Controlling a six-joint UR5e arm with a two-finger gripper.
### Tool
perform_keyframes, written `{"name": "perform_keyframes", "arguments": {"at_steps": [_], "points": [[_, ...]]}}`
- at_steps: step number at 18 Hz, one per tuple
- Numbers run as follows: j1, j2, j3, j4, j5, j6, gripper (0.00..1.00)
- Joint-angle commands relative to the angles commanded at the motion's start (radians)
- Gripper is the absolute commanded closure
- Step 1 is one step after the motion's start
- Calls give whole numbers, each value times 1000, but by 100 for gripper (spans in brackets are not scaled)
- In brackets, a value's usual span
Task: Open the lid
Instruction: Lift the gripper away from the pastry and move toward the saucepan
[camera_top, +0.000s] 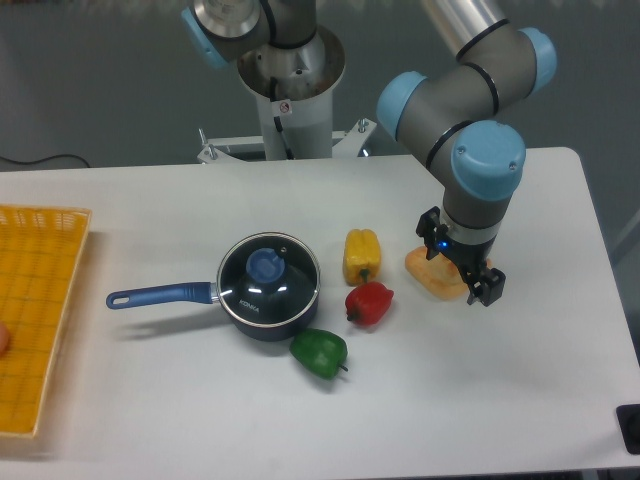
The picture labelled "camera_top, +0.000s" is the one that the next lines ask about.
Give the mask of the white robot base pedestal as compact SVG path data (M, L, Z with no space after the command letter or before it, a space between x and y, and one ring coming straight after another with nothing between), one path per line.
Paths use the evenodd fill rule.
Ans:
M229 163L242 153L265 160L367 156L375 121L361 117L349 130L333 129L333 93L345 64L340 40L323 26L300 47L265 44L242 55L236 67L255 99L261 135L214 139L201 134L198 161Z

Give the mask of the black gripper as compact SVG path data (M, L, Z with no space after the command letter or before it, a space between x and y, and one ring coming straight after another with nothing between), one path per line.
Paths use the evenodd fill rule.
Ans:
M420 216L416 226L416 234L426 247L426 259L442 254L456 266L468 287L467 304L490 306L501 298L505 285L505 274L487 263L496 226L471 229L455 222L442 223L440 213L438 207L432 207Z

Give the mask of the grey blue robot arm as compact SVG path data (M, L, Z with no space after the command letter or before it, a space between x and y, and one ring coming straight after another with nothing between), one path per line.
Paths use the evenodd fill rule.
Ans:
M514 28L493 1L430 1L425 9L456 67L436 80L396 76L376 115L443 186L441 205L416 228L427 258L451 261L470 300L490 305L506 277L487 257L526 158L521 136L495 117L551 81L557 54L545 34ZM314 2L193 1L181 17L208 65L236 66L256 100L268 159L331 155L332 93L345 53L318 23Z

